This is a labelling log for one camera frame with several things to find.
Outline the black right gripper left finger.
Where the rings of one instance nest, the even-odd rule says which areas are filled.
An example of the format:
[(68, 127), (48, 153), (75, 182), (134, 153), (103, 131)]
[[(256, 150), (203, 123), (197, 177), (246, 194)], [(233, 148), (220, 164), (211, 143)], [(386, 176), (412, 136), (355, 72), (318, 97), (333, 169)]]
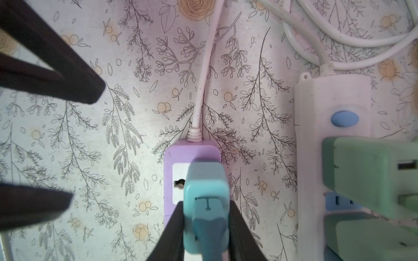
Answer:
[(147, 261), (183, 261), (184, 227), (184, 204), (180, 201)]

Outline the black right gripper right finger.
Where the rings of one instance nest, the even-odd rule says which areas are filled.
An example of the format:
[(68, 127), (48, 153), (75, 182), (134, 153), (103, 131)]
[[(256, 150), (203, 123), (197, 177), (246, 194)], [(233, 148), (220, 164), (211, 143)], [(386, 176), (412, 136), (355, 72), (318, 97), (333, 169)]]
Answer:
[(230, 201), (229, 235), (231, 261), (267, 261), (234, 201)]

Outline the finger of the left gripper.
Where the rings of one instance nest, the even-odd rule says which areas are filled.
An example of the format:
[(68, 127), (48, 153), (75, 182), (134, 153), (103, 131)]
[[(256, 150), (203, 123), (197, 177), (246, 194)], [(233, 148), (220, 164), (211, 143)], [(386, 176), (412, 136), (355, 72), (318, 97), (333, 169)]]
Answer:
[(105, 82), (24, 1), (1, 1), (1, 29), (50, 66), (1, 54), (1, 87), (84, 104), (99, 100)]
[(73, 194), (28, 186), (1, 184), (1, 230), (45, 223), (70, 207)]

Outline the light green charger plug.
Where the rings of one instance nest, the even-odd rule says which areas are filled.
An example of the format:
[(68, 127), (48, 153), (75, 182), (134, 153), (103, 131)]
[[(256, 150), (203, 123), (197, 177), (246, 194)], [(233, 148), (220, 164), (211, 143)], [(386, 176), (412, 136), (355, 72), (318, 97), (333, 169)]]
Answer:
[(322, 141), (324, 185), (388, 219), (418, 216), (418, 144), (371, 137)]

